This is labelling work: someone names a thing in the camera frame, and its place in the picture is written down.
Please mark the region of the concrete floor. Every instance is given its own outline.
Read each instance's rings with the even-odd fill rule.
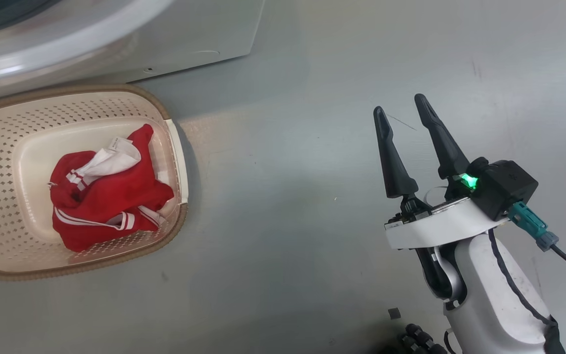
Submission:
[[[250,56],[140,86],[180,126],[185,226],[126,264],[0,282],[0,353],[364,353],[410,322],[440,340],[442,303],[384,236],[371,119],[410,126],[391,122],[404,164],[442,185],[418,92],[467,157],[539,180],[530,207],[566,251],[566,1],[268,0]],[[497,235],[566,347],[566,264]]]

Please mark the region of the teal connector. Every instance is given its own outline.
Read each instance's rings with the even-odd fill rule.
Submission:
[[[512,204],[508,210],[508,218],[514,224],[527,231],[536,240],[537,245],[543,252],[550,249],[559,240],[555,233],[547,230],[547,224],[523,202]]]

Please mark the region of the white washing machine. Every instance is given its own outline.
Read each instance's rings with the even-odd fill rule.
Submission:
[[[0,97],[82,79],[127,83],[244,56],[263,1],[52,0],[0,29]]]

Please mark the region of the green object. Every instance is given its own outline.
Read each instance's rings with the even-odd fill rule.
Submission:
[[[474,190],[478,185],[478,178],[467,175],[466,173],[462,175],[462,183],[470,189]]]

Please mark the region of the clothing tag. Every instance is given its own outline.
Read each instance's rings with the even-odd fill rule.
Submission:
[[[132,144],[131,140],[124,139],[122,137],[114,137],[111,144],[108,145],[108,150],[118,151],[120,143]]]

